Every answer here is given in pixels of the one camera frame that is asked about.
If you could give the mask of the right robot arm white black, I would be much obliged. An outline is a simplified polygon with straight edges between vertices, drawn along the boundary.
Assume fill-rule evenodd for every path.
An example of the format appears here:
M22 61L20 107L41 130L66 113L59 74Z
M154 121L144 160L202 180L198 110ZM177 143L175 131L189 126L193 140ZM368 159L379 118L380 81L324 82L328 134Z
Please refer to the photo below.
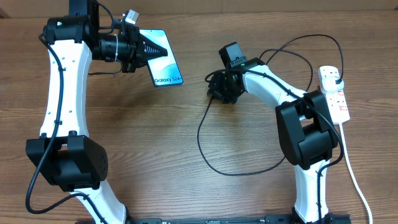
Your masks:
M259 58L247 59L237 42L225 45L219 55L225 68L206 77L208 94L228 104L247 92L275 111L280 148L295 170L294 220L331 223L326 172L339 137L325 97L289 85Z

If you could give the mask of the blue Samsung Galaxy smartphone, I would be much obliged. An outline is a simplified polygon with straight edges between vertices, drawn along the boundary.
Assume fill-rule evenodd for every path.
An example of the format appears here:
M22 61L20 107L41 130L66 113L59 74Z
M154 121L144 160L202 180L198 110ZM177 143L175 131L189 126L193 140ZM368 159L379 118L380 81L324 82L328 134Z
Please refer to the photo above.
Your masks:
M183 83L183 78L165 31L161 29L141 29L140 33L155 44L165 48L168 53L167 56L148 61L148 67L154 86L181 85Z

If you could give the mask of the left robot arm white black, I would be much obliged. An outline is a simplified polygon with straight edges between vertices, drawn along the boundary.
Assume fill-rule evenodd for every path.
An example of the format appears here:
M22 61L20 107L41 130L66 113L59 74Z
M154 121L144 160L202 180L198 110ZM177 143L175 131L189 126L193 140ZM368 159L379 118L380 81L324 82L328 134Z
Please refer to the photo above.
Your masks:
M69 12L47 21L39 40L50 59L47 109L39 137L26 142L35 176L77 198L94 223L132 223L129 210L107 181L105 149L90 139L86 124L86 84L94 60L119 62L124 73L166 57L168 50L141 34L137 13L128 11L109 27L100 25L97 1L70 1Z

